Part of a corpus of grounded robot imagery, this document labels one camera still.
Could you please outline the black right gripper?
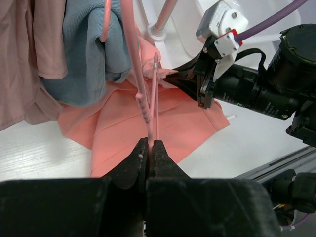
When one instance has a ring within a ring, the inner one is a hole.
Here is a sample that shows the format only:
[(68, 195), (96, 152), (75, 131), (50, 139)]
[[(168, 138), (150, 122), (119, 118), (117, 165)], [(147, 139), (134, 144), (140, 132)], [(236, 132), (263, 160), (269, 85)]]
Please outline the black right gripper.
[(215, 60), (201, 53), (175, 68), (165, 82), (176, 86), (204, 109), (214, 99), (287, 120), (293, 113), (316, 119), (316, 26), (302, 24), (281, 32), (281, 42), (269, 66), (257, 48), (240, 52), (239, 60), (260, 54), (257, 69), (232, 64), (215, 79)]

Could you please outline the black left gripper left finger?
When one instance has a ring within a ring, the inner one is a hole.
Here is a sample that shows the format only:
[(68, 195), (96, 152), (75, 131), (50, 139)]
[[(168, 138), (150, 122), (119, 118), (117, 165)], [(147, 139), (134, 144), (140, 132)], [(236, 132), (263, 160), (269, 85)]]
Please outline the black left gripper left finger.
[(148, 138), (141, 138), (132, 152), (103, 177), (111, 178), (116, 187), (144, 190), (147, 178)]

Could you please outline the salmon pink skirt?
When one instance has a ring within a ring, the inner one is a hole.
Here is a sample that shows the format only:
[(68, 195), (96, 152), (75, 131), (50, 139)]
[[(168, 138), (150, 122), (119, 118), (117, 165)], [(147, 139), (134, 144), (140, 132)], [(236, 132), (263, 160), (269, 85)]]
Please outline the salmon pink skirt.
[[(147, 135), (135, 95), (134, 75), (108, 83), (107, 92), (88, 107), (64, 106), (58, 123), (63, 134), (92, 151), (90, 174), (101, 177), (126, 158)], [(229, 121), (218, 102), (204, 110), (180, 89), (158, 87), (159, 137), (168, 155), (180, 162)]]

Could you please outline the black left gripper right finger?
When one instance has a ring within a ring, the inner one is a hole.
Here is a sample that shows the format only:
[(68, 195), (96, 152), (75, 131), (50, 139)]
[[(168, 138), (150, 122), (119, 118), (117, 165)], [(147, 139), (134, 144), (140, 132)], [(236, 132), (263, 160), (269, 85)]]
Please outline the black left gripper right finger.
[(155, 140), (150, 158), (151, 179), (190, 179), (190, 177), (168, 155), (164, 143)]

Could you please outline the pink wire hanger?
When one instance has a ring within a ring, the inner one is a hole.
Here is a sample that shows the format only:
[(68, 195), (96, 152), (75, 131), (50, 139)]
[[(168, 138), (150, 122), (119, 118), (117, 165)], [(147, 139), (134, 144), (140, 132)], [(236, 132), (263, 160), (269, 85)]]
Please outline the pink wire hanger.
[(141, 58), (139, 54), (138, 37), (135, 30), (133, 1), (122, 0), (120, 2), (123, 29), (126, 43), (129, 51), (132, 68), (134, 70), (135, 82), (138, 92), (135, 96), (138, 102), (142, 117), (146, 123), (148, 131), (149, 153), (152, 153), (154, 141), (159, 139), (159, 111), (158, 111), (158, 81), (160, 76), (158, 73), (158, 55), (154, 55), (153, 78), (151, 87), (151, 101), (147, 100), (147, 91), (142, 71)]

